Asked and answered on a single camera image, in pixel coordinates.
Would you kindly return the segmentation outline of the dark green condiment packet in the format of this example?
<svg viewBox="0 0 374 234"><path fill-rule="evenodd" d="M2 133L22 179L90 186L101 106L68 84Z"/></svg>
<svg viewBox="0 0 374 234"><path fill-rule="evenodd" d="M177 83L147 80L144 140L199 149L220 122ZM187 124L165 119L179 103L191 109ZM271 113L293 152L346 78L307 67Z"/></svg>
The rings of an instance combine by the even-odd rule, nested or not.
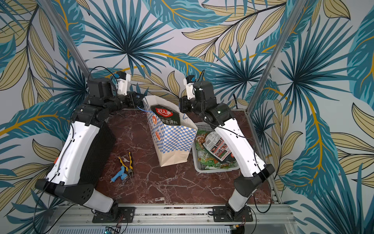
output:
<svg viewBox="0 0 374 234"><path fill-rule="evenodd" d="M174 111L168 107L162 105L153 105L151 110L160 118L160 120L171 126L180 126L180 115L177 111Z"/></svg>

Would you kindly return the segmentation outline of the red clear condiment packet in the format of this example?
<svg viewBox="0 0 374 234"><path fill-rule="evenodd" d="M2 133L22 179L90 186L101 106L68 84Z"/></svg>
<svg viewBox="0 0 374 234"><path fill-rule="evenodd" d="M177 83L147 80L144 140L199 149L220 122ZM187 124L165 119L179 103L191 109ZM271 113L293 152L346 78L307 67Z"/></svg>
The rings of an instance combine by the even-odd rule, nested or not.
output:
<svg viewBox="0 0 374 234"><path fill-rule="evenodd" d="M215 131L207 134L203 146L220 163L236 161L226 142Z"/></svg>

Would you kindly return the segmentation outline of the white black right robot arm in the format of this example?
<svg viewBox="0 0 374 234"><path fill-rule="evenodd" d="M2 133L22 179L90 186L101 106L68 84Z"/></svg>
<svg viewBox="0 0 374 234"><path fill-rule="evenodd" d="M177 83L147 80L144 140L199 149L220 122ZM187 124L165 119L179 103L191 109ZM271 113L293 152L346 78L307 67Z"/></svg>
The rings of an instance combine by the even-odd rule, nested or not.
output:
<svg viewBox="0 0 374 234"><path fill-rule="evenodd" d="M227 104L217 102L210 82L198 82L194 76L188 76L184 85L186 95L179 100L180 111L193 112L209 124L231 150L240 167L242 175L235 179L235 190L228 201L229 211L237 215L253 193L274 174L275 168L256 154L243 136L232 110Z"/></svg>

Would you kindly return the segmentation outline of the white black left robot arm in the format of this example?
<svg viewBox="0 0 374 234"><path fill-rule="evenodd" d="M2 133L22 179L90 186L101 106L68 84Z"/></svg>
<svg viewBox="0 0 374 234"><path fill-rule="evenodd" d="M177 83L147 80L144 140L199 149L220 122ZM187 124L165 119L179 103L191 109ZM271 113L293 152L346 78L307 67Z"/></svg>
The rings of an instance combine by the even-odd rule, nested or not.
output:
<svg viewBox="0 0 374 234"><path fill-rule="evenodd" d="M129 74L117 72L115 79L87 82L89 94L71 116L63 149L36 189L101 213L116 211L115 201L95 189L116 142L106 119L113 112L135 109L144 96L128 90Z"/></svg>

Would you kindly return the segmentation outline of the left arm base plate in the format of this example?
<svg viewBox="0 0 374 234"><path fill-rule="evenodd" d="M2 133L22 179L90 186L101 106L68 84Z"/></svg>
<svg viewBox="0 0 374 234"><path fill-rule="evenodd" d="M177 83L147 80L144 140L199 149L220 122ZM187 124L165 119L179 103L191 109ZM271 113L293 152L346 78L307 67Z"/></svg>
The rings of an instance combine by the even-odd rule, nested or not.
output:
<svg viewBox="0 0 374 234"><path fill-rule="evenodd" d="M132 223L135 207L114 207L108 213L96 211L92 223Z"/></svg>

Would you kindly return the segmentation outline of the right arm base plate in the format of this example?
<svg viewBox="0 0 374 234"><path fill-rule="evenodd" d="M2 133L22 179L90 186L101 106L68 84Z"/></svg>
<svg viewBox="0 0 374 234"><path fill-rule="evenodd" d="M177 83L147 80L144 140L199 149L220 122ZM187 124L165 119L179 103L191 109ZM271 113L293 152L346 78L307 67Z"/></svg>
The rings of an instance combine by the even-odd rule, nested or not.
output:
<svg viewBox="0 0 374 234"><path fill-rule="evenodd" d="M250 207L245 206L240 211L236 212L228 205L213 206L213 219L215 222L252 222L253 216Z"/></svg>

